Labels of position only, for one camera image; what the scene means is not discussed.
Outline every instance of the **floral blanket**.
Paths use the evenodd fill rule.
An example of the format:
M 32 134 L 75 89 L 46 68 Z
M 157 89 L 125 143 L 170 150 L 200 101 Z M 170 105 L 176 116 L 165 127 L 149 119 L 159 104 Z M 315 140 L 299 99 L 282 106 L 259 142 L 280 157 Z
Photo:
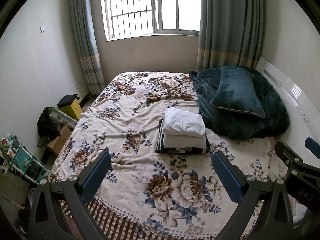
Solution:
M 208 154 L 156 153 L 158 122 L 168 106 L 199 111 L 187 74 L 122 73 L 82 114 L 55 162 L 51 180 L 61 181 L 109 150 L 112 169 L 86 205 L 109 239 L 214 239 L 237 206 L 212 168 L 216 151 L 244 174 L 270 180 L 268 138 L 233 141 L 207 129 Z M 66 203 L 63 208 L 70 213 Z

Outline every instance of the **cardboard box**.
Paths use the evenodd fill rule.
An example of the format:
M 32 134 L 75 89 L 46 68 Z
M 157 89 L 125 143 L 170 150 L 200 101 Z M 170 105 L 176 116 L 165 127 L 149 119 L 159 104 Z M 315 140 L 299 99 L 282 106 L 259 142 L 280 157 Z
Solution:
M 61 152 L 63 146 L 65 145 L 70 135 L 71 135 L 71 131 L 69 127 L 66 125 L 63 125 L 60 129 L 60 136 L 58 136 L 53 141 L 48 143 L 46 145 L 47 148 L 53 153 L 55 153 L 56 155 L 59 155 L 59 153 Z

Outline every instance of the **metal screw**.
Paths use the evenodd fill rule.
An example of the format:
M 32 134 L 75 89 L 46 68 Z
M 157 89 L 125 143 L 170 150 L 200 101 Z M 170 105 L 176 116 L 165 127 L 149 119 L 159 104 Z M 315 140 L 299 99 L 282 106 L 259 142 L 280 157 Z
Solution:
M 247 175 L 247 176 L 245 176 L 246 177 L 246 179 L 248 180 L 248 181 L 254 181 L 256 178 L 253 176 L 253 175 L 251 175 L 251 174 L 249 174 L 249 175 Z
M 68 178 L 68 180 L 70 181 L 75 181 L 78 178 L 78 176 L 76 174 L 70 175 L 70 177 Z
M 283 180 L 282 179 L 277 179 L 277 183 L 282 185 L 283 184 Z
M 40 181 L 40 184 L 41 185 L 44 185 L 44 184 L 46 184 L 47 183 L 47 180 L 46 179 L 41 179 L 41 181 Z

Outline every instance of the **yellow stool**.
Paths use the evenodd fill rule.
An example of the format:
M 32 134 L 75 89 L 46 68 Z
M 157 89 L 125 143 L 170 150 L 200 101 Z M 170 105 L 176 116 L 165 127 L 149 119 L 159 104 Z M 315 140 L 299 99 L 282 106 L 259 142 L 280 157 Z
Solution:
M 80 116 L 82 113 L 82 109 L 78 104 L 78 99 L 80 99 L 78 96 L 78 94 L 74 94 L 74 95 L 67 95 L 64 96 L 58 103 L 58 108 L 66 113 L 67 115 L 69 115 L 70 117 L 76 119 L 76 120 L 80 120 Z

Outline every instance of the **blue gripper pad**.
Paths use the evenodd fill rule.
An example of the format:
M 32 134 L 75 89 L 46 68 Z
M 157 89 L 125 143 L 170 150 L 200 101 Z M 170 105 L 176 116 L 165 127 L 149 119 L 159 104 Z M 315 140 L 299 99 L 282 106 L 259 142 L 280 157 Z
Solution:
M 243 187 L 236 176 L 216 152 L 212 157 L 212 167 L 226 189 L 232 202 L 240 203 L 243 200 Z
M 82 186 L 82 194 L 80 200 L 82 203 L 88 203 L 92 201 L 98 188 L 100 187 L 103 179 L 107 172 L 111 168 L 111 156 L 107 152 L 105 155 L 96 163 L 92 172 L 89 174 Z
M 307 149 L 312 152 L 318 159 L 320 159 L 320 145 L 310 137 L 305 141 L 305 146 Z

